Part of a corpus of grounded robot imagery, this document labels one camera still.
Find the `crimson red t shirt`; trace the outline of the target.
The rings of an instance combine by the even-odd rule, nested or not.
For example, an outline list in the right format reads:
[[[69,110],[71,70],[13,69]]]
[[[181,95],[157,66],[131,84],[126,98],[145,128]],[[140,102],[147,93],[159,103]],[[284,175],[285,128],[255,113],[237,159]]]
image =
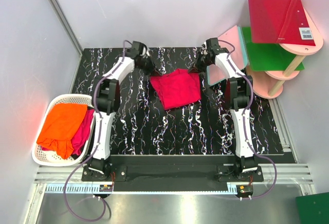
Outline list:
[[[197,73],[177,69],[160,77],[150,78],[164,110],[179,108],[201,100],[200,78]]]

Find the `pink board teal edge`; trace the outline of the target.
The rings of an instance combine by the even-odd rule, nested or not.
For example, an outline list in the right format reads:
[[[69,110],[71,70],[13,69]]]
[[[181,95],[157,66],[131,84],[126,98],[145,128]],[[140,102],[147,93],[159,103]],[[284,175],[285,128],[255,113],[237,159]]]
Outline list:
[[[219,45],[221,47],[227,48],[229,51],[233,50],[233,45],[235,51],[231,54],[231,58],[234,61],[235,65],[243,70],[248,65],[247,52],[244,45],[242,37],[241,27],[235,25],[222,35],[218,37]],[[207,81],[208,85],[215,85],[225,79],[225,75],[222,70],[216,65],[212,64],[207,67]]]

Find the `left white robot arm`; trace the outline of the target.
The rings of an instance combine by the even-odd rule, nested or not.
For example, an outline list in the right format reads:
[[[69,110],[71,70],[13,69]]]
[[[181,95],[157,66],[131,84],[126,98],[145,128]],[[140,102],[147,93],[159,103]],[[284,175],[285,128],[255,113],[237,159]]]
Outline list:
[[[97,179],[107,180],[111,176],[109,158],[111,155],[110,136],[115,113],[120,107],[120,85],[135,68],[147,76],[160,76],[151,59],[148,47],[133,41],[130,48],[123,47],[122,55],[113,67],[94,85],[92,103],[95,109],[94,144],[87,168]]]

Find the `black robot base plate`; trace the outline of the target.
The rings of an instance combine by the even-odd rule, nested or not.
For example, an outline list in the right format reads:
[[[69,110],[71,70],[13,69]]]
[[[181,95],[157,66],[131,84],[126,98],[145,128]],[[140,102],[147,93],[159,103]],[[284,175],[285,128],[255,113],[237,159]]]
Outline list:
[[[82,181],[114,180],[115,193],[155,192],[210,194],[228,190],[227,183],[248,181],[235,176],[234,155],[113,155],[104,175],[84,168]]]

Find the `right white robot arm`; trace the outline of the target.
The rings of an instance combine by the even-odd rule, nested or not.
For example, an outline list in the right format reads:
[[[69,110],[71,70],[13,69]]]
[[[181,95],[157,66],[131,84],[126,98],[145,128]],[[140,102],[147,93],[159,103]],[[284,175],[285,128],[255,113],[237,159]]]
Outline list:
[[[226,79],[225,104],[230,110],[235,131],[235,162],[225,175],[233,175],[239,181],[248,180],[258,169],[252,147],[250,130],[250,107],[253,101],[253,80],[245,75],[234,63],[231,54],[235,51],[220,46],[218,38],[207,39],[197,53],[189,73],[205,72],[215,65]]]

